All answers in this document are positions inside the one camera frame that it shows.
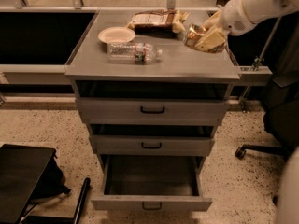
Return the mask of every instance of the white bowl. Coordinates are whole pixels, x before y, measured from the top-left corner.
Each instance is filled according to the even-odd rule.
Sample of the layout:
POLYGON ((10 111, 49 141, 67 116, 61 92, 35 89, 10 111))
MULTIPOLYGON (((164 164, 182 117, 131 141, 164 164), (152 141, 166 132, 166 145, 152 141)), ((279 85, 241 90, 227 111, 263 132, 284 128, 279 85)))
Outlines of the white bowl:
POLYGON ((99 33, 98 38, 104 43, 129 42, 135 38, 135 32, 126 27, 110 27, 99 33))

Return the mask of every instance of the office chair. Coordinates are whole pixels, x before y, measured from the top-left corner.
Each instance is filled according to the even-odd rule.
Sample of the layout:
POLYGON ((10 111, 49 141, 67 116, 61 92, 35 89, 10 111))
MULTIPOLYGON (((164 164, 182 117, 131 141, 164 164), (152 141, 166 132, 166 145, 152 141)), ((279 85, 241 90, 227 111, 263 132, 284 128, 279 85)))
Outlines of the office chair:
POLYGON ((287 90, 283 102, 266 110, 263 117, 265 130, 273 134, 281 147, 243 145, 235 152, 239 159, 243 159, 248 149, 280 155, 287 160, 299 147, 299 70, 275 77, 270 82, 287 90))

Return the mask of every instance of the chair wheel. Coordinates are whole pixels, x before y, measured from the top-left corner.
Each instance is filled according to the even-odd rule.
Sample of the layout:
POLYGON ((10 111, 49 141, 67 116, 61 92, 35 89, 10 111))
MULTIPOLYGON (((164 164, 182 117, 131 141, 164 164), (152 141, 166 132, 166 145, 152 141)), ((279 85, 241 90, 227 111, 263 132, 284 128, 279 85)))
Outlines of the chair wheel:
POLYGON ((243 159, 243 157, 244 157, 245 154, 246 154, 246 150, 243 149, 242 147, 238 148, 238 149, 236 150, 236 152, 235 152, 235 156, 236 156, 237 158, 239 158, 240 160, 243 159))

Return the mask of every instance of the terrazzo floor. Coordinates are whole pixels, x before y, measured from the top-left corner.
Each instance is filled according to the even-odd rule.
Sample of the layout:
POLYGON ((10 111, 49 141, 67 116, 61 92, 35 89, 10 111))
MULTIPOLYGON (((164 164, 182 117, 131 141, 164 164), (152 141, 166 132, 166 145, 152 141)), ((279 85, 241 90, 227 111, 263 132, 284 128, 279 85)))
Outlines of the terrazzo floor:
POLYGON ((242 161, 235 157, 235 150, 244 143, 276 143, 263 130, 263 110, 251 105, 248 111, 231 105, 217 131, 216 143, 200 174, 203 195, 213 199, 207 212, 94 210, 91 197, 99 193, 103 172, 72 99, 4 103, 0 107, 0 146, 7 143, 57 150, 56 161, 72 191, 39 205, 31 215, 72 217, 81 185, 89 177, 91 189, 80 223, 271 224, 276 213, 272 197, 278 192, 284 161, 257 152, 248 152, 242 161))

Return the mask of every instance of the drawer cabinet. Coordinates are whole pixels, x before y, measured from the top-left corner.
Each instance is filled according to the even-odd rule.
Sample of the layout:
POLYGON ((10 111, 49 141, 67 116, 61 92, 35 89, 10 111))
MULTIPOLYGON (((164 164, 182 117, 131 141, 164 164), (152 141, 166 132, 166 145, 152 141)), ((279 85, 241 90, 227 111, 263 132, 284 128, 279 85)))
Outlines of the drawer cabinet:
MULTIPOLYGON (((182 36, 136 35, 163 51, 146 65, 112 63, 97 35, 139 10, 101 10, 71 65, 76 104, 104 173, 95 209, 206 211, 200 172, 239 80, 229 55, 187 48, 182 36)), ((202 10, 184 22, 205 21, 202 10)))

